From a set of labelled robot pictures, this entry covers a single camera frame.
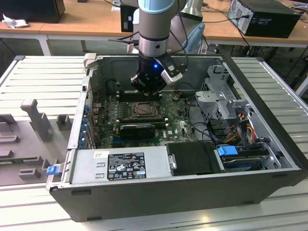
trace blue latch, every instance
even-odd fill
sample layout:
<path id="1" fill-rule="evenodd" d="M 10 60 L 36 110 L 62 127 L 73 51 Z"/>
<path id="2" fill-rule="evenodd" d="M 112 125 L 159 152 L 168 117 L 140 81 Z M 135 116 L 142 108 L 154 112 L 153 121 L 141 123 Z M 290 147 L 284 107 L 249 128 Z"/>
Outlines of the blue latch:
<path id="1" fill-rule="evenodd" d="M 227 155 L 238 155 L 238 152 L 236 150 L 235 146 L 220 146 L 217 148 L 219 156 L 227 156 Z"/>
<path id="2" fill-rule="evenodd" d="M 87 124 L 87 123 L 88 123 L 88 119 L 82 118 L 82 123 L 83 123 L 83 124 Z"/>
<path id="3" fill-rule="evenodd" d="M 90 111 L 90 107 L 88 105 L 85 105 L 85 112 L 88 113 Z"/>
<path id="4" fill-rule="evenodd" d="M 46 174 L 50 175 L 59 175 L 60 174 L 60 166 L 49 166 L 47 168 Z"/>

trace computer case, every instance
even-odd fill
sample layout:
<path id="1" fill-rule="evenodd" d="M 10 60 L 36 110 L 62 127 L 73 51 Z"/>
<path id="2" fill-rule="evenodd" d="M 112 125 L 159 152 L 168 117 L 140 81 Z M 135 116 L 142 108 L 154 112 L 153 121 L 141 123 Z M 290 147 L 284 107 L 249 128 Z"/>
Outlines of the computer case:
<path id="1" fill-rule="evenodd" d="M 65 12 L 63 0 L 1 0 L 2 14 L 28 22 L 58 23 Z"/>
<path id="2" fill-rule="evenodd" d="M 233 0 L 228 18 L 245 36 L 288 38 L 300 14 L 275 0 Z"/>

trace cable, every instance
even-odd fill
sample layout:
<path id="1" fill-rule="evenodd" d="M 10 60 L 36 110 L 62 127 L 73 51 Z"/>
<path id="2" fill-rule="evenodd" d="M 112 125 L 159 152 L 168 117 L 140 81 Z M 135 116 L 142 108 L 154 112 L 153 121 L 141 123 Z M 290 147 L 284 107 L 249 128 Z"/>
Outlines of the cable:
<path id="1" fill-rule="evenodd" d="M 187 85 L 190 86 L 193 90 L 199 91 L 199 90 L 197 90 L 196 88 L 194 88 L 189 82 L 180 82 L 179 85 L 180 85 L 180 84 L 187 84 Z"/>
<path id="2" fill-rule="evenodd" d="M 200 44 L 200 49 L 199 49 L 198 54 L 201 54 L 201 51 L 202 51 L 202 46 L 203 46 L 203 38 L 201 38 L 201 44 Z"/>
<path id="3" fill-rule="evenodd" d="M 186 58 L 186 65 L 185 65 L 185 69 L 188 67 L 188 55 L 187 52 L 185 51 L 185 48 L 183 47 L 183 45 L 181 44 L 181 42 L 178 40 L 178 38 L 175 36 L 175 34 L 172 32 L 172 30 L 170 30 L 171 35 L 174 37 L 174 39 L 178 42 L 178 44 L 181 46 L 181 51 L 184 52 L 185 54 L 185 58 Z"/>
<path id="4" fill-rule="evenodd" d="M 222 21 L 216 21 L 216 22 L 203 22 L 203 23 L 222 23 L 222 22 L 226 22 L 229 21 L 230 19 L 226 19 L 226 20 L 222 20 Z"/>
<path id="5" fill-rule="evenodd" d="M 135 33 L 133 33 L 133 34 L 131 34 L 131 35 L 122 37 L 122 38 L 108 39 L 108 41 L 112 41 L 112 42 L 123 42 L 123 43 L 130 44 L 130 42 L 128 42 L 128 41 L 123 41 L 123 40 L 128 39 L 128 38 L 131 38 L 131 37 L 133 37 L 134 35 L 136 35 L 136 34 L 138 34 L 138 33 L 139 33 L 139 31 L 137 31 L 137 32 L 135 32 Z"/>
<path id="6" fill-rule="evenodd" d="M 260 47 L 260 50 L 261 50 L 261 52 L 262 52 L 262 54 L 263 54 L 263 58 L 265 59 L 265 54 L 264 54 L 264 52 L 263 52 L 263 50 L 262 50 L 262 47 Z"/>
<path id="7" fill-rule="evenodd" d="M 288 74 L 286 75 L 286 77 L 284 79 L 287 79 L 289 77 L 290 73 L 293 71 L 293 69 L 295 68 L 295 66 L 299 62 L 299 60 L 301 60 L 302 56 L 306 53 L 307 49 L 308 49 L 308 46 L 306 46 L 306 48 L 304 49 L 303 53 L 299 56 L 298 60 L 291 67 L 291 69 L 289 70 Z"/>
<path id="8" fill-rule="evenodd" d="M 6 53 L 5 53 L 5 51 L 3 50 L 3 48 L 2 47 L 0 47 L 0 49 L 2 50 L 2 52 L 3 52 L 3 54 L 4 54 L 4 65 L 5 65 L 5 67 L 7 67 L 8 65 L 6 64 L 6 57 L 7 57 L 7 55 L 6 55 Z"/>
<path id="9" fill-rule="evenodd" d="M 205 41 L 205 43 L 206 43 L 206 45 L 207 45 L 207 49 L 208 49 L 209 51 L 215 53 L 215 51 L 212 51 L 212 50 L 209 48 L 209 45 L 208 45 L 207 40 L 206 40 L 206 38 L 205 38 L 205 35 L 203 35 L 203 38 L 204 38 L 204 41 Z"/>
<path id="10" fill-rule="evenodd" d="M 9 49 L 10 50 L 10 52 L 12 52 L 13 53 L 13 55 L 15 55 L 16 56 L 16 53 L 4 42 L 4 40 L 3 39 L 1 39 L 0 38 L 0 41 L 6 46 L 6 48 L 7 49 Z"/>
<path id="11" fill-rule="evenodd" d="M 238 31 L 239 31 L 239 33 L 240 33 L 242 39 L 243 39 L 243 40 L 245 41 L 245 43 L 248 45 L 248 48 L 249 48 L 249 50 L 250 50 L 250 45 L 249 45 L 249 43 L 248 43 L 247 40 L 244 38 L 244 36 L 242 35 L 241 30 L 239 29 L 239 21 L 240 21 L 240 18 L 237 20 L 236 28 L 238 29 Z"/>
<path id="12" fill-rule="evenodd" d="M 178 0 L 178 11 L 179 11 L 179 8 L 180 8 L 180 0 Z M 184 26 L 184 23 L 183 23 L 183 19 L 182 19 L 181 14 L 179 14 L 179 17 L 180 17 L 180 21 L 181 21 L 183 30 L 184 30 L 184 32 L 185 32 L 185 37 L 186 37 L 186 44 L 183 46 L 184 49 L 185 49 L 185 48 L 187 47 L 187 45 L 188 45 L 188 36 L 187 36 L 187 32 L 186 32 L 186 29 L 185 29 L 185 26 Z"/>
<path id="13" fill-rule="evenodd" d="M 119 6 L 117 6 L 117 5 L 113 4 L 112 2 L 109 2 L 109 1 L 107 1 L 107 0 L 104 0 L 104 1 L 105 1 L 105 2 L 107 2 L 107 3 L 109 3 L 110 5 L 113 5 L 113 6 L 119 7 Z"/>

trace warning label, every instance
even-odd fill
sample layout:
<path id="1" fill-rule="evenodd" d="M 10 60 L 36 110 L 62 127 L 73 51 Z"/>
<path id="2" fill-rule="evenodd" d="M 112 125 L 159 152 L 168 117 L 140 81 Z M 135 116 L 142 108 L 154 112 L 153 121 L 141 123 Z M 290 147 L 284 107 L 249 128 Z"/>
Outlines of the warning label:
<path id="1" fill-rule="evenodd" d="M 108 180 L 146 178 L 144 153 L 108 155 Z"/>

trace black cable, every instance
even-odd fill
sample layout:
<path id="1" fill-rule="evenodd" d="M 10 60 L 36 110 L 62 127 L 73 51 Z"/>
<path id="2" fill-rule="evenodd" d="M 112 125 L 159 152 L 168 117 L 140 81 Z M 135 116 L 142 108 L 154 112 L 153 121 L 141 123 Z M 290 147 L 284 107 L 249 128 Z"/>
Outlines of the black cable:
<path id="1" fill-rule="evenodd" d="M 265 54 L 264 54 L 264 52 L 263 52 L 263 50 L 262 50 L 262 47 L 260 47 L 260 50 L 261 50 L 261 52 L 262 52 L 262 54 L 263 54 L 263 58 L 265 59 Z"/>
<path id="2" fill-rule="evenodd" d="M 249 43 L 248 43 L 247 40 L 244 38 L 244 36 L 242 35 L 241 30 L 239 29 L 239 21 L 240 21 L 240 18 L 237 20 L 236 28 L 238 29 L 238 31 L 239 31 L 239 33 L 240 33 L 242 39 L 243 39 L 243 40 L 245 41 L 245 43 L 248 45 L 248 48 L 249 48 L 249 50 L 250 50 L 250 45 L 249 45 Z"/>
<path id="3" fill-rule="evenodd" d="M 296 67 L 296 65 L 299 62 L 299 60 L 301 60 L 302 56 L 306 53 L 307 49 L 308 49 L 308 46 L 306 46 L 306 48 L 304 49 L 303 53 L 299 56 L 298 60 L 293 64 L 293 66 L 291 67 L 291 69 L 289 70 L 288 74 L 285 76 L 284 79 L 287 79 L 289 77 L 290 73 Z"/>
<path id="4" fill-rule="evenodd" d="M 113 4 L 112 2 L 109 2 L 109 1 L 107 1 L 107 0 L 104 0 L 104 1 L 105 1 L 105 2 L 107 2 L 107 3 L 109 3 L 110 5 L 113 5 L 113 6 L 119 7 L 119 6 L 117 6 L 117 5 Z"/>
<path id="5" fill-rule="evenodd" d="M 206 38 L 205 38 L 205 35 L 203 35 L 203 38 L 204 38 L 204 41 L 205 41 L 205 43 L 206 43 L 206 45 L 207 45 L 207 49 L 208 49 L 209 51 L 211 51 L 211 52 L 216 53 L 215 51 L 212 51 L 212 50 L 210 49 L 210 47 L 209 47 L 209 45 L 208 45 L 208 43 L 207 43 L 207 40 L 206 40 Z"/>
<path id="6" fill-rule="evenodd" d="M 135 33 L 133 33 L 133 34 L 131 34 L 131 35 L 122 37 L 122 38 L 108 39 L 108 41 L 110 41 L 110 42 L 122 42 L 122 43 L 130 44 L 129 41 L 123 41 L 123 40 L 128 39 L 128 38 L 131 38 L 131 37 L 133 37 L 134 35 L 136 35 L 136 34 L 138 34 L 138 33 L 139 33 L 139 31 L 137 31 L 137 32 L 135 32 Z"/>
<path id="7" fill-rule="evenodd" d="M 122 40 L 118 40 L 118 39 L 108 39 L 109 42 L 122 42 L 122 43 L 126 43 L 126 44 L 130 44 L 130 42 L 128 41 L 122 41 Z"/>
<path id="8" fill-rule="evenodd" d="M 208 138 L 210 138 L 210 139 L 216 141 L 217 143 L 225 144 L 224 142 L 220 141 L 214 134 L 212 134 L 212 133 L 210 133 L 210 132 L 209 132 L 209 134 L 206 134 L 206 133 L 202 132 L 201 130 L 199 130 L 198 128 L 196 128 L 196 127 L 194 126 L 194 125 L 199 124 L 199 123 L 204 124 L 203 122 L 197 122 L 197 123 L 192 124 L 192 122 L 191 122 L 191 120 L 190 120 L 190 109 L 191 109 L 193 100 L 196 100 L 196 99 L 195 99 L 195 98 L 192 98 L 191 103 L 190 103 L 190 105 L 189 105 L 189 108 L 188 108 L 188 110 L 187 110 L 187 119 L 188 119 L 188 122 L 191 124 L 191 126 L 193 126 L 193 128 L 194 128 L 196 131 L 200 132 L 201 134 L 203 134 L 203 135 L 207 136 Z M 201 112 L 204 114 L 204 111 L 203 111 L 202 108 L 200 107 L 200 105 L 199 105 L 199 103 L 198 103 L 197 100 L 196 100 L 196 102 L 197 102 L 197 105 L 198 105 L 198 107 L 200 108 Z"/>
<path id="9" fill-rule="evenodd" d="M 196 128 L 196 127 L 194 126 L 194 125 L 196 125 L 196 124 L 198 124 L 198 123 L 202 123 L 202 122 L 197 122 L 197 123 L 192 124 L 191 119 L 190 119 L 189 112 L 190 112 L 190 109 L 191 109 L 193 100 L 194 100 L 194 99 L 191 100 L 191 103 L 189 104 L 189 107 L 188 107 L 188 110 L 187 110 L 187 119 L 188 119 L 188 122 L 191 124 L 191 126 L 193 126 L 193 128 L 194 128 L 196 131 L 198 131 L 198 132 L 200 132 L 201 134 L 207 136 L 208 138 L 212 138 L 210 135 L 208 135 L 208 134 L 202 132 L 201 130 L 199 130 L 198 128 Z"/>
<path id="10" fill-rule="evenodd" d="M 188 55 L 187 55 L 187 52 L 185 51 L 185 48 L 183 47 L 183 45 L 181 44 L 181 42 L 178 40 L 178 38 L 175 36 L 175 34 L 172 32 L 172 30 L 170 30 L 170 33 L 171 35 L 174 37 L 174 39 L 178 42 L 178 44 L 181 46 L 181 50 L 180 51 L 183 51 L 184 54 L 185 54 L 185 58 L 186 58 L 186 65 L 185 65 L 185 68 L 188 67 Z"/>
<path id="11" fill-rule="evenodd" d="M 178 0 L 178 11 L 179 11 L 179 8 L 180 8 L 180 0 Z M 184 26 L 184 23 L 183 23 L 183 19 L 182 19 L 182 16 L 181 14 L 179 13 L 179 18 L 180 18 L 180 21 L 181 21 L 181 24 L 182 24 L 182 27 L 183 27 L 183 30 L 185 32 L 185 37 L 186 37 L 186 43 L 185 45 L 183 46 L 183 48 L 185 49 L 188 45 L 188 36 L 187 36 L 187 32 L 186 32 L 186 29 L 185 29 L 185 26 Z"/>
<path id="12" fill-rule="evenodd" d="M 226 19 L 226 20 L 222 20 L 222 21 L 215 21 L 215 22 L 203 22 L 203 23 L 222 23 L 222 22 L 226 22 L 229 21 L 230 19 Z"/>
<path id="13" fill-rule="evenodd" d="M 128 38 L 130 38 L 130 37 L 132 37 L 132 36 L 134 36 L 134 35 L 136 35 L 136 34 L 138 34 L 139 33 L 139 31 L 137 31 L 137 32 L 135 32 L 135 33 L 132 33 L 131 35 L 127 35 L 127 36 L 125 36 L 125 37 L 122 37 L 122 38 L 118 38 L 118 40 L 124 40 L 124 39 L 128 39 Z"/>
<path id="14" fill-rule="evenodd" d="M 3 39 L 1 39 L 0 38 L 0 41 L 6 46 L 6 48 L 7 49 L 9 49 L 10 50 L 10 52 L 12 52 L 13 53 L 13 55 L 15 55 L 16 56 L 16 53 L 4 42 L 4 40 Z"/>
<path id="15" fill-rule="evenodd" d="M 179 82 L 178 85 L 180 85 L 180 84 L 187 84 L 187 85 L 190 86 L 193 90 L 199 91 L 199 90 L 197 90 L 196 88 L 194 88 L 189 82 Z"/>

